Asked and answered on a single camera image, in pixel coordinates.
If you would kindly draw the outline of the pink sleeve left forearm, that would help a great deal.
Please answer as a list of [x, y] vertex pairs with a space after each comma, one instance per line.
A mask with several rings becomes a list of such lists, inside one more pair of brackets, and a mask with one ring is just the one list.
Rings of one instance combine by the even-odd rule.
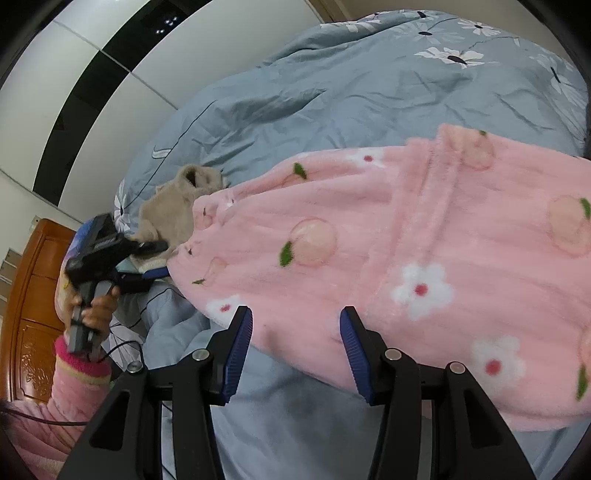
[[100, 347], [87, 355], [70, 354], [58, 337], [50, 398], [45, 403], [15, 400], [1, 405], [7, 436], [32, 474], [55, 479], [78, 441], [83, 424], [109, 392], [111, 367], [99, 358]]

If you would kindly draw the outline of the person left hand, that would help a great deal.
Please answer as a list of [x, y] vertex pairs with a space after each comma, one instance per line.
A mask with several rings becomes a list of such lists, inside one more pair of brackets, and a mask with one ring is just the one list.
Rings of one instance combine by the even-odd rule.
[[[112, 287], [107, 294], [95, 297], [89, 307], [81, 312], [82, 323], [90, 329], [97, 331], [94, 338], [96, 345], [102, 343], [109, 334], [109, 324], [118, 306], [120, 291], [118, 287]], [[58, 317], [64, 323], [64, 337], [69, 339], [72, 311], [79, 306], [82, 299], [80, 295], [68, 287], [62, 291], [61, 302], [56, 304]]]

